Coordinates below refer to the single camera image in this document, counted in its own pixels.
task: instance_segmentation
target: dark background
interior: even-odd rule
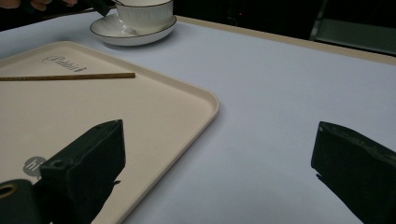
[[[308,39],[319,9],[326,18],[396,28],[395,0],[174,0],[175,14],[268,33]],[[89,8],[83,0],[65,7],[53,0],[45,12],[0,8],[0,31]]]

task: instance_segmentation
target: tray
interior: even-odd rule
[[[217,115],[217,97],[73,42],[0,61],[0,77],[116,72],[136,78],[0,82],[0,182],[35,183],[23,171],[33,169],[29,159],[49,159],[96,124],[123,119],[126,167],[93,223],[122,222]]]

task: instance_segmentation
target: white saucer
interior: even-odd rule
[[[138,46],[152,43],[169,35],[175,28],[176,16],[159,32],[139,35],[119,18],[119,14],[112,14],[94,21],[90,29],[102,41],[118,46]]]

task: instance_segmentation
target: table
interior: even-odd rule
[[[0,59],[74,41],[211,90],[221,103],[124,223],[361,223],[310,167],[317,127],[344,125],[395,150],[396,59],[182,17],[158,42],[117,47],[91,34],[99,18],[2,32]]]

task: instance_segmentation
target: chopstick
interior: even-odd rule
[[[84,80],[84,79],[112,79],[135,78],[134,73],[109,73],[95,75],[67,75],[45,77],[0,77],[0,81],[50,81],[50,80]]]

